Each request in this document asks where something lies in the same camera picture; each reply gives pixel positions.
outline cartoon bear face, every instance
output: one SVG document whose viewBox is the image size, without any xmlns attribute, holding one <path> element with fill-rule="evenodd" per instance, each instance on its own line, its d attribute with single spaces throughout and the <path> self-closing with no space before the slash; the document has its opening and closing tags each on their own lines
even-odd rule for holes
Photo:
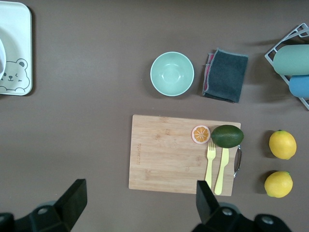
<svg viewBox="0 0 309 232">
<path fill-rule="evenodd" d="M 30 84 L 26 69 L 28 63 L 24 59 L 18 59 L 16 62 L 7 61 L 3 77 L 0 79 L 0 87 L 16 91 L 23 89 L 25 91 Z"/>
</svg>

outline white tray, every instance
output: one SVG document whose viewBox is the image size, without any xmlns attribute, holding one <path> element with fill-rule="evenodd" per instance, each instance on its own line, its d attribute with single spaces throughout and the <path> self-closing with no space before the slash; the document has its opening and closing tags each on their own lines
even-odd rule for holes
<svg viewBox="0 0 309 232">
<path fill-rule="evenodd" d="M 309 27 L 305 23 L 300 24 L 298 27 L 296 27 L 290 33 L 288 33 L 282 40 L 280 40 L 280 42 L 277 43 L 273 48 L 271 48 L 265 54 L 265 58 L 271 64 L 271 66 L 273 66 L 274 56 L 280 48 L 285 46 L 284 41 L 287 41 L 287 40 L 292 39 L 292 38 L 302 39 L 302 38 L 308 37 L 308 36 L 309 36 Z M 286 82 L 286 84 L 289 85 L 291 77 L 285 76 L 285 75 L 280 75 L 280 76 Z M 304 99 L 304 98 L 299 98 L 299 99 L 305 105 L 305 107 L 309 110 L 309 103 L 308 103 L 309 100 Z"/>
<path fill-rule="evenodd" d="M 0 1 L 0 38 L 6 53 L 6 68 L 0 79 L 0 94 L 28 94 L 32 89 L 31 12 L 19 2 Z"/>
</svg>

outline knife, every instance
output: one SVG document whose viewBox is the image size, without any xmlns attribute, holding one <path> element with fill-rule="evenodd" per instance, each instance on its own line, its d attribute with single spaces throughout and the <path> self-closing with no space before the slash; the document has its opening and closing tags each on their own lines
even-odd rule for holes
<svg viewBox="0 0 309 232">
<path fill-rule="evenodd" d="M 228 164 L 228 156 L 229 156 L 228 148 L 222 148 L 219 175 L 218 175 L 216 186 L 214 188 L 214 193 L 217 195 L 221 195 L 222 193 L 224 168 Z"/>
</svg>

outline screw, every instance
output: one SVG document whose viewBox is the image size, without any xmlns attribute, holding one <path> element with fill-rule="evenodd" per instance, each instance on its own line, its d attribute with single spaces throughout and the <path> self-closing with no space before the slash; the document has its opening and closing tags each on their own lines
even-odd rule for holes
<svg viewBox="0 0 309 232">
<path fill-rule="evenodd" d="M 268 224 L 268 225 L 274 224 L 274 221 L 273 221 L 270 217 L 268 217 L 268 216 L 263 216 L 263 217 L 262 217 L 262 221 L 263 221 L 264 223 Z"/>
<path fill-rule="evenodd" d="M 222 212 L 223 212 L 225 215 L 227 215 L 227 216 L 233 215 L 232 210 L 230 210 L 229 208 L 224 208 L 224 209 L 222 210 Z"/>
<path fill-rule="evenodd" d="M 39 214 L 39 215 L 45 214 L 46 212 L 47 212 L 47 209 L 46 209 L 46 208 L 42 208 L 42 209 L 39 209 L 39 210 L 38 210 L 38 214 Z"/>
</svg>

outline cloth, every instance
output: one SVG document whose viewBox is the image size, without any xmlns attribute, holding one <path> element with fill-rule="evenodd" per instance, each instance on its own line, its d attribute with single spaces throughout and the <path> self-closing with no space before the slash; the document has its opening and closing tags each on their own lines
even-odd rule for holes
<svg viewBox="0 0 309 232">
<path fill-rule="evenodd" d="M 217 49 L 205 67 L 203 96 L 239 102 L 248 56 Z"/>
</svg>

